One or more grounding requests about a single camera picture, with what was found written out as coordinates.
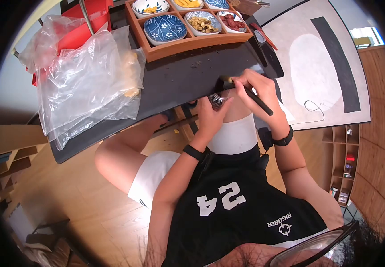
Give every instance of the smartwatch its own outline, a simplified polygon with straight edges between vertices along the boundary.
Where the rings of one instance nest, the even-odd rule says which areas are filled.
[[[280,140],[274,140],[271,138],[271,140],[273,144],[275,144],[276,146],[284,147],[290,143],[290,141],[292,140],[292,137],[293,137],[293,129],[292,129],[292,126],[289,125],[289,133],[287,134],[287,137]]]
[[[205,158],[205,154],[196,150],[194,147],[191,147],[190,145],[186,145],[183,149],[183,151],[190,155],[191,157],[197,159],[198,161],[202,161]]]

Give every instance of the window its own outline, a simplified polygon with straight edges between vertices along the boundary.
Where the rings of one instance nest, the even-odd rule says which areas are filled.
[[[355,39],[356,47],[357,48],[365,48],[369,46],[377,46],[377,45],[384,45],[384,41],[382,40],[381,36],[379,35],[377,29],[375,27],[365,27],[360,29],[351,29],[350,34]],[[369,38],[369,42],[364,41],[363,42],[357,42],[357,39],[359,38]]]

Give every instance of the metal pole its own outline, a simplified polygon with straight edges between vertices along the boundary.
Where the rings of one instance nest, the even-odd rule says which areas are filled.
[[[83,12],[84,18],[86,19],[86,23],[87,23],[87,26],[89,27],[90,33],[94,35],[95,32],[93,31],[92,24],[90,23],[89,15],[87,14],[86,4],[84,3],[84,0],[78,0],[78,2],[80,3],[80,8],[81,8],[81,11]]]

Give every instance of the jar of dark items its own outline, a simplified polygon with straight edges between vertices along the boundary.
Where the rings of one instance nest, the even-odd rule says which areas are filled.
[[[209,101],[215,109],[220,109],[224,102],[228,99],[228,96],[222,96],[221,93],[214,93],[208,96]]]

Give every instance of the wooden compartment tray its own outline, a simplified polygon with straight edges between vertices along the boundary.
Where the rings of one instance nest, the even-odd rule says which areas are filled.
[[[192,12],[192,11],[207,11],[211,14],[214,14],[216,17],[217,13],[219,11],[224,10],[216,10],[216,9],[210,9],[209,6],[207,6],[206,2],[205,6],[202,9],[197,10],[185,10],[185,11],[179,11],[176,9],[176,6],[171,3],[171,1],[168,1],[170,8],[167,12],[158,12],[155,14],[148,15],[145,18],[136,18],[135,14],[132,10],[132,4],[135,2],[135,0],[129,0],[126,1],[126,15],[127,20],[129,22],[129,25],[131,29],[133,30],[133,33],[135,34],[136,40],[138,41],[139,45],[142,47],[147,62],[151,62],[157,59],[164,58],[166,56],[171,56],[180,52],[193,50],[197,48],[202,47],[208,47],[213,45],[223,45],[223,44],[230,44],[230,43],[243,43],[249,40],[251,37],[253,37],[252,31],[249,29],[246,22],[243,20],[243,23],[246,25],[246,32],[245,33],[228,33],[225,28],[222,26],[222,31],[219,34],[215,35],[209,35],[209,36],[194,36],[192,31],[186,26],[188,23],[184,20],[184,16],[186,13]],[[229,5],[229,11],[231,13],[238,14],[239,13],[231,6],[231,4],[228,2]],[[180,18],[183,24],[186,26],[186,37],[181,40],[177,40],[174,42],[170,42],[167,44],[162,44],[159,46],[153,46],[150,44],[145,36],[145,33],[143,31],[143,24],[145,21],[152,17],[157,17],[160,15],[166,15],[166,14],[172,14]]]

